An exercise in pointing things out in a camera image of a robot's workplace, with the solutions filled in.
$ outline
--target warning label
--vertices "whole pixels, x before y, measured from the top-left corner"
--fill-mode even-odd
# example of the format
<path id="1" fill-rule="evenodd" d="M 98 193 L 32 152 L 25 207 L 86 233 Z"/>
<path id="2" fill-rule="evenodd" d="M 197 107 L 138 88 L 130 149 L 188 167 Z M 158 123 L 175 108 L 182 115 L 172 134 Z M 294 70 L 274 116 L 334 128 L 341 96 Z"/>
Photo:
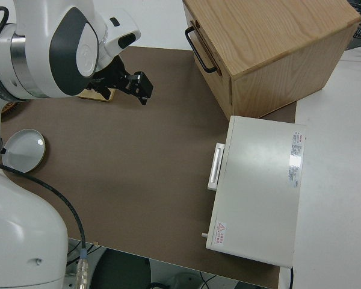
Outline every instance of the warning label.
<path id="1" fill-rule="evenodd" d="M 214 237 L 214 244 L 222 246 L 224 242 L 224 235 L 226 233 L 226 223 L 217 222 L 215 226 L 215 237 Z"/>

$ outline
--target sticker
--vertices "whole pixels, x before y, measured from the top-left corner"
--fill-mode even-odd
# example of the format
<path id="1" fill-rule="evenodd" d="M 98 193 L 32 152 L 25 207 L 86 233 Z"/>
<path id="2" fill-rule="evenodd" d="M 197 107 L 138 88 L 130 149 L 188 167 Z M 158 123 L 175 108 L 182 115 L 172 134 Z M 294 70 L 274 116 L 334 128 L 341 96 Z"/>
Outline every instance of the sticker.
<path id="1" fill-rule="evenodd" d="M 295 188 L 300 186 L 304 140 L 305 136 L 296 131 L 291 141 L 288 178 Z"/>
<path id="2" fill-rule="evenodd" d="M 224 235 L 226 233 L 226 223 L 217 222 L 215 227 L 214 244 L 222 246 L 224 242 Z"/>

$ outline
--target white handle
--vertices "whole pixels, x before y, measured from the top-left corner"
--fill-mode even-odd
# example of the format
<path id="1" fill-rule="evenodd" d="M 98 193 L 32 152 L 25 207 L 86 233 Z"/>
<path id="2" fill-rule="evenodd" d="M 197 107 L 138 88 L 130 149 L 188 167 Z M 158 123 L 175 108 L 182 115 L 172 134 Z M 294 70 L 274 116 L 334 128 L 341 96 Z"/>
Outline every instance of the white handle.
<path id="1" fill-rule="evenodd" d="M 221 169 L 221 163 L 223 158 L 224 144 L 217 143 L 215 145 L 214 158 L 212 160 L 212 166 L 210 171 L 209 184 L 207 188 L 212 191 L 217 190 L 219 172 Z"/>
<path id="2" fill-rule="evenodd" d="M 97 71 L 106 68 L 114 57 L 124 50 L 125 46 L 120 46 L 124 42 L 124 37 L 131 39 L 131 36 L 134 35 L 135 37 L 132 37 L 131 41 L 140 38 L 140 30 L 137 24 L 123 9 L 104 12 L 101 17 L 106 25 L 107 33 L 99 44 Z"/>

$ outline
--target black handle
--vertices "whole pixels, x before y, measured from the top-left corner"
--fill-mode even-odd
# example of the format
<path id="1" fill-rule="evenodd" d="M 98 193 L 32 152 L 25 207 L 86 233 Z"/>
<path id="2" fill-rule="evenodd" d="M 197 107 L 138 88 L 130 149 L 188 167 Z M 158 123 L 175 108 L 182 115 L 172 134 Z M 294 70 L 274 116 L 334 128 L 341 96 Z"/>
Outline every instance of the black handle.
<path id="1" fill-rule="evenodd" d="M 207 68 L 206 64 L 203 62 L 202 58 L 200 57 L 196 47 L 194 46 L 193 42 L 191 41 L 190 37 L 189 37 L 189 33 L 194 31 L 195 28 L 193 26 L 189 27 L 186 29 L 185 31 L 185 35 L 186 35 L 186 39 L 188 41 L 188 43 L 190 44 L 191 48 L 193 49 L 194 53 L 195 53 L 195 56 L 198 58 L 199 62 L 200 62 L 200 65 L 202 65 L 202 68 L 205 72 L 207 73 L 212 73 L 212 72 L 215 72 L 217 71 L 217 67 L 214 66 L 212 68 Z"/>

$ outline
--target metal handle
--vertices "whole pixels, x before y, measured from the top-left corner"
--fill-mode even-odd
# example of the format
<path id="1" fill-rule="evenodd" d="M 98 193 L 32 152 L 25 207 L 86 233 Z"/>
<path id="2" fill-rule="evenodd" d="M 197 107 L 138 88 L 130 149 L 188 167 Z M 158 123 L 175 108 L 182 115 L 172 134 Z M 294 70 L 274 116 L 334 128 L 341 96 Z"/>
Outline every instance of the metal handle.
<path id="1" fill-rule="evenodd" d="M 191 41 L 191 38 L 189 37 L 189 33 L 194 31 L 194 30 L 195 30 L 195 28 L 193 26 L 191 26 L 191 27 L 187 28 L 186 31 L 185 31 L 186 39 L 187 39 L 188 43 L 190 44 L 191 49 L 194 51 L 195 56 L 198 58 L 199 63 L 200 63 L 200 65 L 202 65 L 202 68 L 203 68 L 203 70 L 205 72 L 212 73 L 212 72 L 217 71 L 216 66 L 214 66 L 212 68 L 207 68 L 206 64 L 203 62 L 202 58 L 200 57 L 200 55 L 199 55 L 199 53 L 197 51 L 197 48 L 194 46 L 193 42 Z"/>
<path id="2" fill-rule="evenodd" d="M 217 190 L 219 172 L 221 170 L 221 163 L 223 158 L 224 144 L 217 143 L 215 145 L 214 158 L 212 160 L 212 166 L 210 171 L 209 184 L 207 188 L 212 191 Z"/>

